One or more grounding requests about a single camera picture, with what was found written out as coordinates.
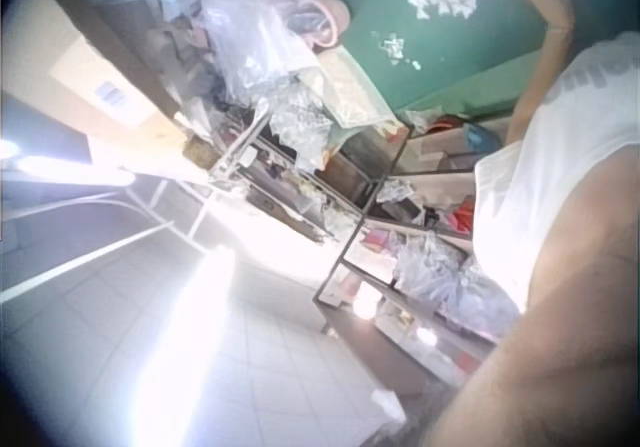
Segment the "skin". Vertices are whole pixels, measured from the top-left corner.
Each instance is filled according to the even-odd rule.
[[[547,34],[510,142],[560,74],[573,25],[563,0],[531,1],[559,28]],[[626,147],[570,194],[537,260],[528,311],[425,446],[618,445],[638,420],[639,210],[639,149]]]

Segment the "hand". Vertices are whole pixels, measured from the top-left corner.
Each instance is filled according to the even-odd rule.
[[[571,0],[529,0],[554,29],[572,29],[575,15]]]

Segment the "box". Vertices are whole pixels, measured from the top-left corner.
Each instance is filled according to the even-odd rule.
[[[14,0],[3,24],[4,92],[86,134],[94,163],[206,182],[178,104],[86,0]]]

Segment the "bright light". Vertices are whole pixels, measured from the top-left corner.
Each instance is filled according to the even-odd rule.
[[[235,253],[219,247],[182,291],[171,323],[140,377],[135,447],[177,447],[189,427],[208,365],[219,348]]]
[[[357,297],[353,301],[353,313],[364,320],[371,320],[378,312],[378,302],[372,302],[369,299]]]
[[[429,347],[435,347],[438,344],[438,336],[431,329],[420,327],[416,332],[418,339],[427,344]]]
[[[17,162],[18,169],[27,174],[59,184],[131,185],[136,176],[124,170],[97,167],[80,162],[30,156]]]
[[[10,159],[18,155],[20,148],[8,140],[0,140],[0,160]]]

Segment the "white cloth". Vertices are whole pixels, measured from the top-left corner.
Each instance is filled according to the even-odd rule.
[[[596,44],[558,79],[524,140],[476,165],[475,254],[521,311],[571,191],[615,151],[640,144],[639,85],[639,33]]]

